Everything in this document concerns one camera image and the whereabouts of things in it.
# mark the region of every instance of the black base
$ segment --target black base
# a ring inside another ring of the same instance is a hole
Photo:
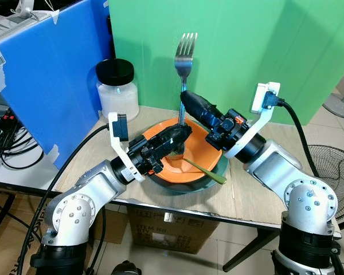
[[[312,268],[327,268],[330,265],[332,244],[331,235],[308,233],[282,223],[279,251],[299,264]]]
[[[36,275],[82,275],[87,243],[75,246],[45,246],[32,255],[30,265]]]

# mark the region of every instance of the cardboard box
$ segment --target cardboard box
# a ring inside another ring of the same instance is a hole
[[[132,239],[140,245],[197,254],[219,222],[128,207]]]
[[[119,206],[115,209],[105,211],[106,216],[106,232],[104,236],[105,242],[121,243],[127,226],[128,217],[127,214],[119,212]],[[102,212],[99,211],[94,221],[89,237],[94,239],[100,239],[102,235]]]

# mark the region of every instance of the fork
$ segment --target fork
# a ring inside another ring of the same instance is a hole
[[[193,53],[197,33],[183,34],[176,51],[174,58],[174,66],[182,81],[181,93],[187,90],[187,77],[191,72],[193,66]],[[185,123],[185,106],[181,102],[178,114],[178,124],[184,125]]]

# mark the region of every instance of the spoon handle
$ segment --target spoon handle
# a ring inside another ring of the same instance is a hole
[[[217,183],[219,184],[224,184],[227,182],[227,179],[221,175],[217,175],[213,172],[208,171],[205,168],[202,168],[201,166],[197,165],[196,163],[193,163],[191,160],[182,158],[184,161],[190,163],[192,166],[195,166],[196,168],[198,168],[200,171],[204,172],[205,175],[207,175],[208,177],[210,177],[211,179],[215,180]]]

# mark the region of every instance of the wall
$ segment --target wall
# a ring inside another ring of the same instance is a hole
[[[252,117],[256,84],[276,81],[307,124],[344,75],[344,0],[110,0],[110,14],[141,105],[178,109],[174,55],[184,32],[199,34],[187,85],[223,112]],[[291,123],[282,109],[274,121]]]

